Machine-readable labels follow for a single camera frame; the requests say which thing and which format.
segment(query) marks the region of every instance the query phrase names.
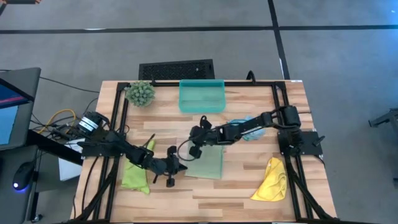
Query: wooden tabletop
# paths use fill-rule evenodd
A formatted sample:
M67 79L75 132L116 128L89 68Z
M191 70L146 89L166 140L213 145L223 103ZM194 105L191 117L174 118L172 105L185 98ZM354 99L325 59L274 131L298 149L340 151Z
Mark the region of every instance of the wooden tabletop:
M105 81L101 87L96 110L111 118L117 81ZM302 82L286 81L289 102L299 112L309 112ZM231 119L247 115L258 116L274 109L272 91L267 86L226 86L226 108L220 114L206 114L213 125L224 124ZM119 128L121 108L116 128ZM127 140L131 144L144 144L153 133L155 157L166 157L169 146L178 146L188 138L192 126L199 124L202 114L181 114L178 108L178 87L155 87L155 100L146 108L129 105L126 124L130 127ZM300 114L302 129L313 129L310 113ZM223 177L220 180L185 177L185 172L175 176L175 187L165 186L165 176L152 184L154 174L147 171L150 195L121 188L123 165L121 159L114 195L111 222L270 222L294 221L294 212L288 185L286 198L279 202L260 202L250 197L264 180L266 164L271 157L279 159L277 131L266 129L266 135L257 141L239 141L224 150ZM186 153L187 145L182 147ZM102 158L99 158L85 198L85 206L97 191ZM309 191L318 203L332 216L335 208L323 164L314 156L302 156L303 168ZM88 171L94 158L83 163L76 192L76 211L81 213L81 200ZM305 217L302 194L297 189L302 216ZM101 204L100 217L104 217L106 199Z

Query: computer monitor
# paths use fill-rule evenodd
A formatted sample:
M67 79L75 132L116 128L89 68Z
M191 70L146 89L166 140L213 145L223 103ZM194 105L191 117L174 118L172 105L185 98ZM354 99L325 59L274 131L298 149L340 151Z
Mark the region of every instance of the computer monitor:
M34 97L0 78L0 109L33 102Z

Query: gray floor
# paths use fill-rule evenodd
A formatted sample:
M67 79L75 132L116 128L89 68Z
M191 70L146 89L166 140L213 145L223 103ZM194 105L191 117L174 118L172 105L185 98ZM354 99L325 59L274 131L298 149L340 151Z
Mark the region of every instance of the gray floor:
M395 0L274 0L280 26L398 24ZM7 6L0 29L269 26L260 0L44 0ZM398 30L282 31L291 79L303 80L320 134L337 214L397 223L398 140L368 119L398 107ZM42 76L99 90L102 80L134 80L140 63L212 58L217 78L281 79L273 31L1 35L0 68L41 67ZM92 93L41 80L34 113L42 121ZM42 223L67 220L76 182L42 194ZM50 206L57 195L65 202Z

